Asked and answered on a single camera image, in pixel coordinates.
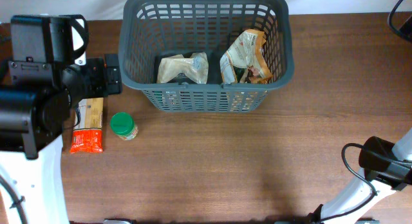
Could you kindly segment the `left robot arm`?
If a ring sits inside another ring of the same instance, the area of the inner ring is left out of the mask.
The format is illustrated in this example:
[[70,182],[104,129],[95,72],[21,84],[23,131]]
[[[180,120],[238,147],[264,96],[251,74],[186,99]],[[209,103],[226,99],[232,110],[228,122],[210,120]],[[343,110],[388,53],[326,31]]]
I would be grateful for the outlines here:
[[85,98],[122,92],[118,57],[84,59],[82,15],[15,15],[1,86],[1,194],[9,223],[67,223],[62,134]]

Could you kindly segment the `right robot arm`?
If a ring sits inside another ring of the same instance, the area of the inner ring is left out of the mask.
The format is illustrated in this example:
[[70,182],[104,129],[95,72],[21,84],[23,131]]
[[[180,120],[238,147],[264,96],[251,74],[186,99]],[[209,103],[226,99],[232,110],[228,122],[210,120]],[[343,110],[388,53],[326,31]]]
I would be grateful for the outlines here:
[[[351,147],[360,149],[358,171],[346,159]],[[320,205],[310,223],[356,223],[379,201],[411,185],[411,131],[395,143],[377,136],[364,144],[348,143],[341,158],[354,179],[334,199]]]

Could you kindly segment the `white beige pouch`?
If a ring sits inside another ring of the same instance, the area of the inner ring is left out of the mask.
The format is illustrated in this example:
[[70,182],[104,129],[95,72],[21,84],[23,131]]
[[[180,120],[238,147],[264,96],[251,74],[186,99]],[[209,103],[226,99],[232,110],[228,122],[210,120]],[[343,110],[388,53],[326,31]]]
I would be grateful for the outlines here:
[[197,84],[206,84],[209,73],[207,54],[196,52],[190,57],[179,54],[163,58],[158,68],[157,83],[168,83],[182,73]]

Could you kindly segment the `orange snack bag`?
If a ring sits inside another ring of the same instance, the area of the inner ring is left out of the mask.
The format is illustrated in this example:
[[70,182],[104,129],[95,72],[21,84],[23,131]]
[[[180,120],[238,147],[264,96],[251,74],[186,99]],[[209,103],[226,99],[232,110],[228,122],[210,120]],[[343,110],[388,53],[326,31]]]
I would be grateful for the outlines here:
[[265,33],[244,31],[220,58],[223,83],[266,84],[273,77],[263,57]]

